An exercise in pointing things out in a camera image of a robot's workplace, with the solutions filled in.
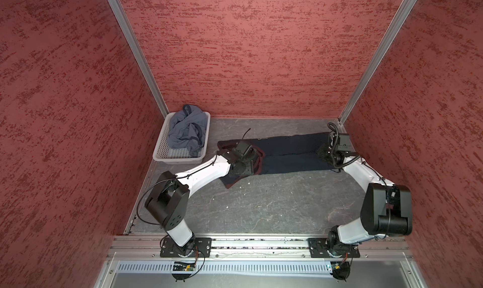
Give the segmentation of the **navy tank top red trim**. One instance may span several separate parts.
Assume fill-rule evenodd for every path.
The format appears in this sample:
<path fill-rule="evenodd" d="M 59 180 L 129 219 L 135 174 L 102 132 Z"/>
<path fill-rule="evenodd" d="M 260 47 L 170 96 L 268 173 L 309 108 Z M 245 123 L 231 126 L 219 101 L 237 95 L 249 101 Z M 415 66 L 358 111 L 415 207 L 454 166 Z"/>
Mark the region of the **navy tank top red trim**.
<path fill-rule="evenodd" d="M 254 163 L 255 175 L 327 171 L 334 167 L 317 151 L 328 144 L 328 133 L 248 139 L 259 151 Z"/>

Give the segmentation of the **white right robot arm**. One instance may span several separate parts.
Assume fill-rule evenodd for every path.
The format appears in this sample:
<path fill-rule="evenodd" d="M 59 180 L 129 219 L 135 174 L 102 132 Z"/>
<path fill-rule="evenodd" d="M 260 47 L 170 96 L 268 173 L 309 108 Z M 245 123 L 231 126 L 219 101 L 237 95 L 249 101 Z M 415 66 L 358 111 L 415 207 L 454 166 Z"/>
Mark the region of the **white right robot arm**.
<path fill-rule="evenodd" d="M 412 233 L 413 212 L 408 187 L 384 178 L 364 158 L 347 157 L 334 146 L 323 145 L 317 154 L 337 170 L 352 176 L 366 192 L 360 216 L 330 230 L 327 251 L 331 256 L 340 257 L 365 241 Z"/>

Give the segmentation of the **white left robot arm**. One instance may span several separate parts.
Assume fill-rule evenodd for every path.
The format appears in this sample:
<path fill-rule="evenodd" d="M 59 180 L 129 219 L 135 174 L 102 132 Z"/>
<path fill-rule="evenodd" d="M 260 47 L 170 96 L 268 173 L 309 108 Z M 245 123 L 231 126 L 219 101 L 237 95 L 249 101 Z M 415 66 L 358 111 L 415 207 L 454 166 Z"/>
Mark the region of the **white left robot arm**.
<path fill-rule="evenodd" d="M 182 255 L 194 251 L 195 235 L 184 217 L 190 197 L 219 178 L 237 180 L 261 170 L 262 157 L 257 152 L 239 157 L 233 150 L 219 151 L 209 161 L 185 172 L 164 172 L 148 189 L 144 207 L 178 247 Z"/>

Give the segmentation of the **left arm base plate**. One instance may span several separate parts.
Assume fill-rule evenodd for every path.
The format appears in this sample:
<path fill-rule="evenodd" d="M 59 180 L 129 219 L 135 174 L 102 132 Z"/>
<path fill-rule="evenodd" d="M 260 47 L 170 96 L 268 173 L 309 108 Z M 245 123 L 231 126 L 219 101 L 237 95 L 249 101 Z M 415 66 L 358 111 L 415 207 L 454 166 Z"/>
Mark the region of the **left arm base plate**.
<path fill-rule="evenodd" d="M 185 246 L 178 246 L 170 236 L 160 241 L 161 258 L 208 258 L 211 253 L 212 238 L 192 238 Z"/>

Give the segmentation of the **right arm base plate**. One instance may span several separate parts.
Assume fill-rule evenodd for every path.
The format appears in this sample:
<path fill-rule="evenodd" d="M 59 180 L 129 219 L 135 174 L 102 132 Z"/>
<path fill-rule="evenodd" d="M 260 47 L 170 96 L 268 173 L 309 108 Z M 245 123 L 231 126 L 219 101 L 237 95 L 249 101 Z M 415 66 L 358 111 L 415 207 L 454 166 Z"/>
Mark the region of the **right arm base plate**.
<path fill-rule="evenodd" d="M 332 244 L 328 238 L 309 238 L 307 242 L 312 259 L 360 258 L 357 245 L 347 245 L 338 241 Z"/>

